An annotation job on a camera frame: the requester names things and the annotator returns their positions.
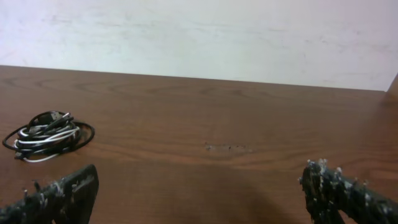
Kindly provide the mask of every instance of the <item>wooden panel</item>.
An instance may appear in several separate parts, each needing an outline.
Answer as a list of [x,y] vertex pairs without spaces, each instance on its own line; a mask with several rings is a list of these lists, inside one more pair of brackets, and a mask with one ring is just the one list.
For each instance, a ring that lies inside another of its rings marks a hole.
[[397,76],[394,79],[394,81],[392,81],[391,86],[388,89],[388,93],[390,93],[391,95],[398,98],[398,78],[397,78]]
[[0,105],[1,136],[47,110],[96,128],[39,164],[2,148],[1,206],[92,163],[93,223],[309,223],[297,178],[321,157],[398,200],[398,105],[381,91],[0,67]]

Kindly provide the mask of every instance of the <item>cable bundle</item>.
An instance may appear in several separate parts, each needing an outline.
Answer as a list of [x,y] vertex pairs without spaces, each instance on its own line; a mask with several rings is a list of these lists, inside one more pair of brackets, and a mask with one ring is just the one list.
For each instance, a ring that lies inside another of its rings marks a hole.
[[[89,138],[79,143],[82,136],[82,127],[91,130]],[[13,146],[7,143],[8,139],[17,134],[18,138]],[[89,124],[73,121],[70,113],[48,111],[41,113],[19,129],[9,134],[2,144],[15,150],[15,159],[27,162],[42,162],[59,154],[77,150],[89,143],[95,135],[95,130]],[[30,156],[47,155],[43,159],[32,160]]]

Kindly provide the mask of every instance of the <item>wooden table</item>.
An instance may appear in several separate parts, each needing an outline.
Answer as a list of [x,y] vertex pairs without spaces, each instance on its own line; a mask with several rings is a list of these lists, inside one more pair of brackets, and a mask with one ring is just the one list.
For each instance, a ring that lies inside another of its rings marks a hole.
[[379,91],[0,67],[0,107],[2,138],[47,110],[96,128],[38,164],[2,147],[1,206],[94,164],[92,223],[310,223],[297,178],[319,158],[398,200],[398,104]]

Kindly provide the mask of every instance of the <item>cable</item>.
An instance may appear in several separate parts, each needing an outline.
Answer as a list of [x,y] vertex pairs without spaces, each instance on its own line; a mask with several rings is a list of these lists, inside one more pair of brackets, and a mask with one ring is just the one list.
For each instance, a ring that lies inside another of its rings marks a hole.
[[[88,144],[95,135],[94,128],[86,123],[73,121],[70,113],[47,111],[36,115],[24,125],[10,133],[2,141],[3,146],[15,151],[15,159],[26,162],[43,162],[60,154],[72,152]],[[79,143],[82,129],[90,129],[90,136]],[[17,134],[11,146],[7,141]],[[42,159],[29,159],[30,156],[46,155]]]

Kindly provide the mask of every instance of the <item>white wall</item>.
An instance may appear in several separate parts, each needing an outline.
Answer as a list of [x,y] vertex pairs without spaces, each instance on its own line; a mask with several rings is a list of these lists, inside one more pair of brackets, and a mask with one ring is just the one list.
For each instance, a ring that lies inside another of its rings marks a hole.
[[396,0],[0,0],[0,64],[387,90]]

